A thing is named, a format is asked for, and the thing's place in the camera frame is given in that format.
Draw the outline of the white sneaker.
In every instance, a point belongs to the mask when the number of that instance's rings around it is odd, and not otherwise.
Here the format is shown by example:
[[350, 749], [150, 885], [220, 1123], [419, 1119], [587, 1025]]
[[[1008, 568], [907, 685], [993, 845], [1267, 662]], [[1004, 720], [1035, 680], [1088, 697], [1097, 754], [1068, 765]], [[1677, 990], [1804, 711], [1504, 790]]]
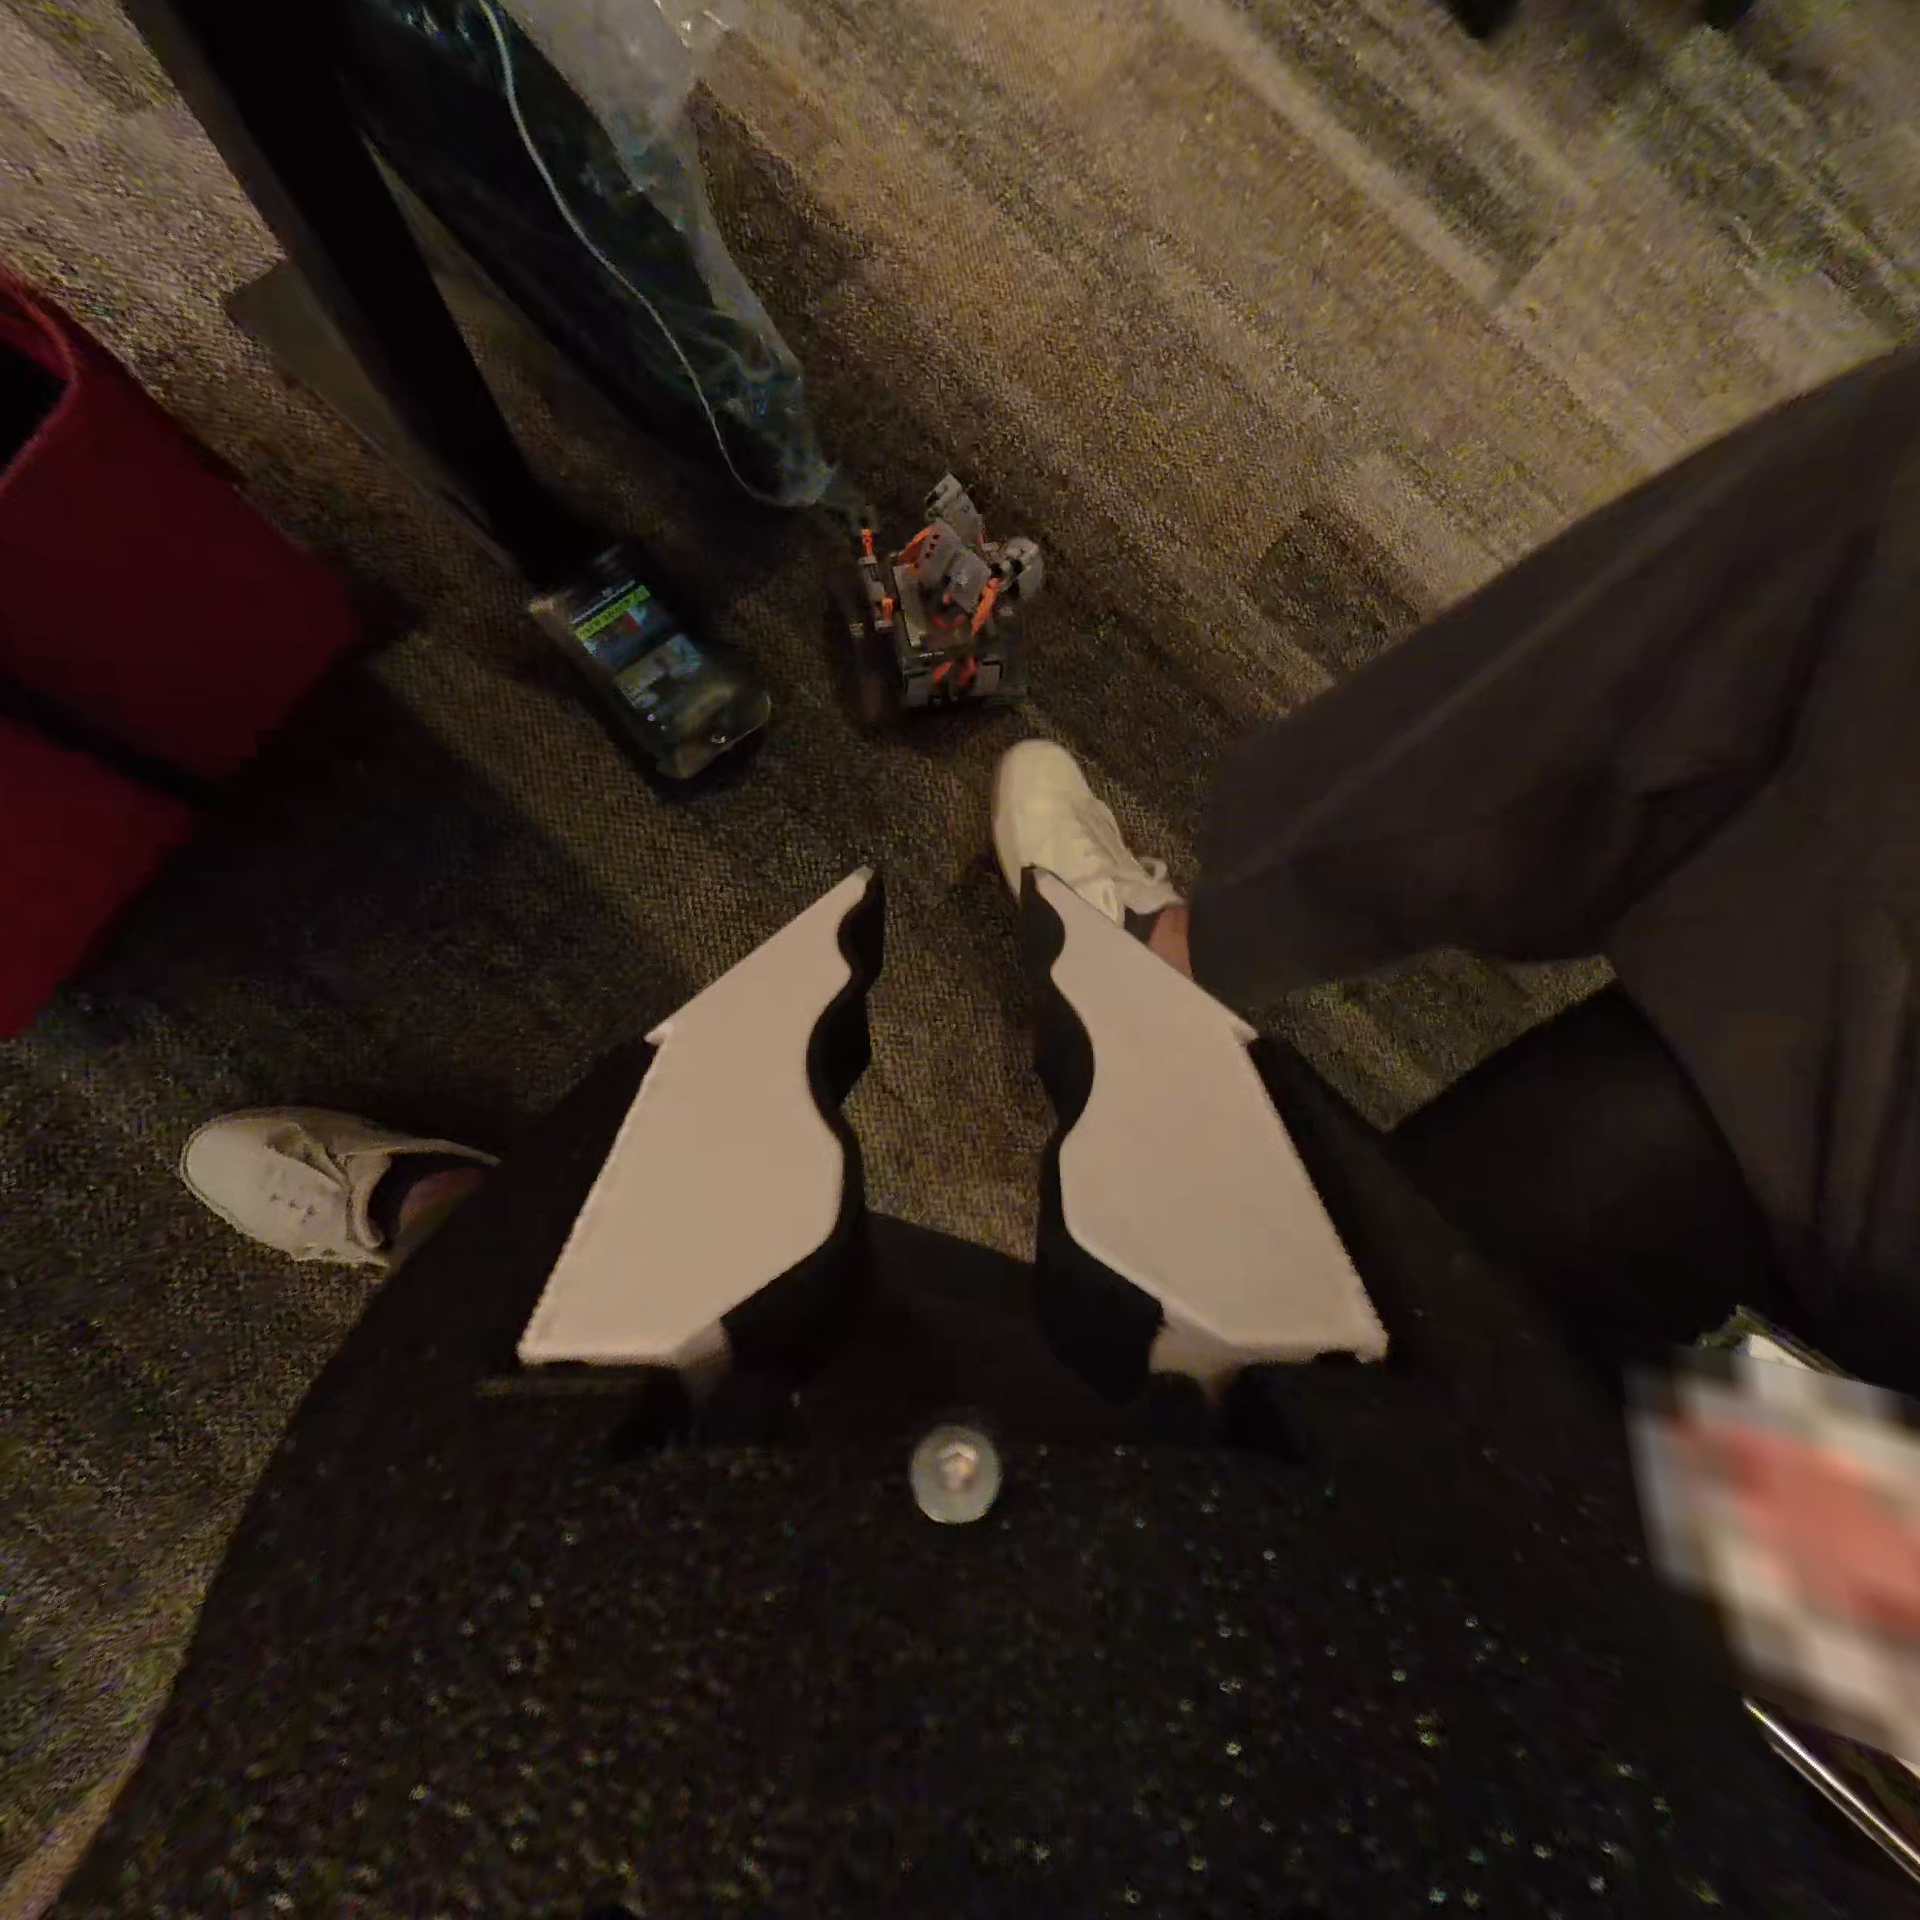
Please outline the white sneaker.
[[327, 1267], [399, 1271], [492, 1156], [333, 1108], [248, 1108], [181, 1146], [181, 1186], [233, 1236]]
[[1167, 867], [1124, 845], [1113, 809], [1052, 739], [1020, 739], [997, 760], [988, 824], [1011, 899], [1024, 876], [1043, 871], [1139, 936], [1162, 914], [1184, 909]]

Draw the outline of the clear plastic bag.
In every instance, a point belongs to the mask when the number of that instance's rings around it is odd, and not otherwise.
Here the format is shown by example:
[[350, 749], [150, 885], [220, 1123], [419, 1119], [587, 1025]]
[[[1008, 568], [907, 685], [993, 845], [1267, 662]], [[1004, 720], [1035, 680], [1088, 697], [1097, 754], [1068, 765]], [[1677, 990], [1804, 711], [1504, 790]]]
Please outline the clear plastic bag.
[[834, 469], [735, 268], [688, 118], [735, 4], [354, 0], [340, 76], [377, 157], [614, 410], [772, 509]]

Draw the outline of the red storage box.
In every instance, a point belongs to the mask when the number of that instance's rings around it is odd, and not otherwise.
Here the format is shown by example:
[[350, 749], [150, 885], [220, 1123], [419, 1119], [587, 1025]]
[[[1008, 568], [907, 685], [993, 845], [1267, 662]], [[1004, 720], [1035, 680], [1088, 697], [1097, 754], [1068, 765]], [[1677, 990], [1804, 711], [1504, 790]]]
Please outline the red storage box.
[[0, 1031], [35, 1025], [363, 639], [132, 372], [0, 275]]

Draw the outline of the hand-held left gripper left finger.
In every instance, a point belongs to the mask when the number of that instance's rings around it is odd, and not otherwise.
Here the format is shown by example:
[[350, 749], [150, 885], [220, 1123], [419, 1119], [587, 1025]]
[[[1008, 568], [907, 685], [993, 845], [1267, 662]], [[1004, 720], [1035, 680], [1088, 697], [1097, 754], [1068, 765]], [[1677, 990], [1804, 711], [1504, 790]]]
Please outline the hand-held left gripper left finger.
[[836, 1316], [865, 1210], [882, 880], [859, 867], [645, 1034], [626, 1119], [516, 1343], [518, 1373], [733, 1373]]

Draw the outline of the person's dark pants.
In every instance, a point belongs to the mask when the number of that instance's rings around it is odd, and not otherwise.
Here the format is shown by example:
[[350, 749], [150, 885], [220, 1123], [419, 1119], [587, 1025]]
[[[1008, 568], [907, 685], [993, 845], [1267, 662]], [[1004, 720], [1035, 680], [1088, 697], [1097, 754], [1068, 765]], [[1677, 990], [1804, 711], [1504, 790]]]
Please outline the person's dark pants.
[[1795, 396], [1222, 759], [1201, 986], [1601, 960], [1391, 1146], [1589, 1349], [1915, 1388], [1920, 363]]

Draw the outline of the grey orange toy model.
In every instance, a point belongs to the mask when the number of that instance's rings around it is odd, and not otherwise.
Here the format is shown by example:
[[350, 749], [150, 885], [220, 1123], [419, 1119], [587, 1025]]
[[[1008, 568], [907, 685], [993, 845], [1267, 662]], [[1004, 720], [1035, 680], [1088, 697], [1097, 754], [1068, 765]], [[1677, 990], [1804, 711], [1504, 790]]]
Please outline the grey orange toy model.
[[846, 538], [836, 605], [865, 730], [1024, 693], [1024, 612], [1046, 581], [1038, 538], [997, 534], [957, 474], [933, 481], [907, 538], [885, 546], [873, 509], [850, 509]]

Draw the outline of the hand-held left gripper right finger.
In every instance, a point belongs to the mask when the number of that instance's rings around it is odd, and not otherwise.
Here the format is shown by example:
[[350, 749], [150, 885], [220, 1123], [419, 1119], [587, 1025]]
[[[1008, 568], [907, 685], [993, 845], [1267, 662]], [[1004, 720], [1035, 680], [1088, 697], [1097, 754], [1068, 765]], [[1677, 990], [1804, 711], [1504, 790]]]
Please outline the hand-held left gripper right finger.
[[1160, 1375], [1218, 1400], [1252, 1368], [1381, 1364], [1254, 1031], [1049, 871], [1020, 876], [1020, 932], [1052, 1113], [1035, 1308], [1057, 1358], [1118, 1405]]

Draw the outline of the black table leg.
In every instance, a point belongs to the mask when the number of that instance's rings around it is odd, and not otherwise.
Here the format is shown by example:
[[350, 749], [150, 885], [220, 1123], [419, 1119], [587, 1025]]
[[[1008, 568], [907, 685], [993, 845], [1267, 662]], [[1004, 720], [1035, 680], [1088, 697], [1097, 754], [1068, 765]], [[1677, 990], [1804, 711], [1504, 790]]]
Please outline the black table leg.
[[230, 319], [511, 566], [638, 779], [688, 794], [744, 770], [772, 716], [767, 685], [688, 618], [674, 572], [538, 486], [350, 120], [321, 29], [299, 4], [124, 12], [285, 246]]

